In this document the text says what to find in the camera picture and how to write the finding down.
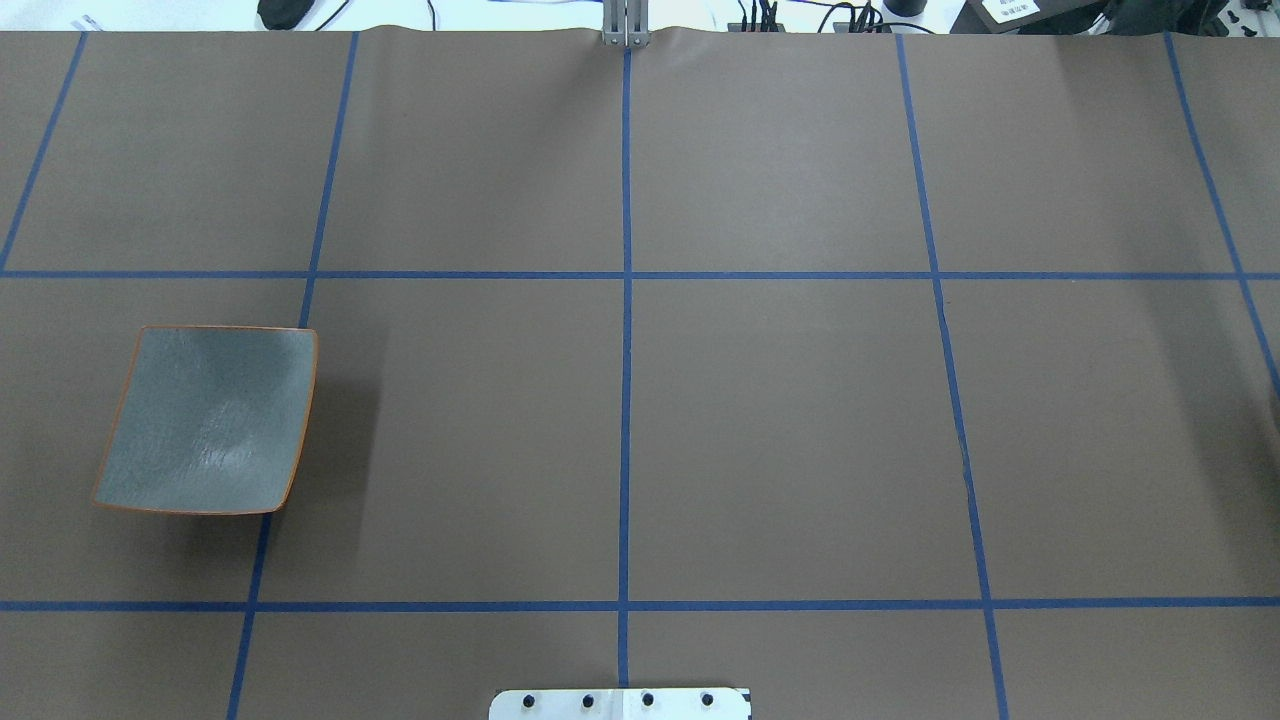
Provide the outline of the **grey square plate orange rim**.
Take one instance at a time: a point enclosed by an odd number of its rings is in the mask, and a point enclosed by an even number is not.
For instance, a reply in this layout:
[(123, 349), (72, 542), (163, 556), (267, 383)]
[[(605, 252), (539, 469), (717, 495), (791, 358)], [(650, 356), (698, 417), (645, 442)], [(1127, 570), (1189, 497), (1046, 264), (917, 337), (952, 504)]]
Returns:
[(305, 448), (317, 360), (311, 329), (142, 327), (93, 502), (191, 516), (280, 510)]

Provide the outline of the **black cloth bundle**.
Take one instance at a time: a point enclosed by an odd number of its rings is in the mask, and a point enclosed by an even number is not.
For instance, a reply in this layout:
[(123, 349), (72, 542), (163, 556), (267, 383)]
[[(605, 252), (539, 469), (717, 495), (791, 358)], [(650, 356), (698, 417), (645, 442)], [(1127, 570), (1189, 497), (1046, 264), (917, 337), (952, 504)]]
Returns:
[(259, 0), (256, 14), (265, 29), (292, 31), (311, 13), (315, 0)]

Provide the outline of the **black box with label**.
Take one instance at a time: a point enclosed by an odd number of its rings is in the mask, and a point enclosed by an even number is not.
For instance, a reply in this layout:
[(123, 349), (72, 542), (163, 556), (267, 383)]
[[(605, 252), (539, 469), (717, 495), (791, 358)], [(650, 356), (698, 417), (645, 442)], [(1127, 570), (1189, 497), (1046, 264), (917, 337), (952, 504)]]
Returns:
[(964, 1), (951, 35), (1102, 35), (1111, 1)]

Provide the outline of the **aluminium frame post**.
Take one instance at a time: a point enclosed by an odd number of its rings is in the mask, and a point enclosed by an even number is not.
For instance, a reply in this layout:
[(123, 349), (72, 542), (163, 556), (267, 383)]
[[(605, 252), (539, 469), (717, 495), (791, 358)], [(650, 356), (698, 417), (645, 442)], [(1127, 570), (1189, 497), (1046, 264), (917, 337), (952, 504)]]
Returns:
[(648, 0), (602, 1), (602, 44), (607, 47), (637, 49), (650, 42), (650, 3)]

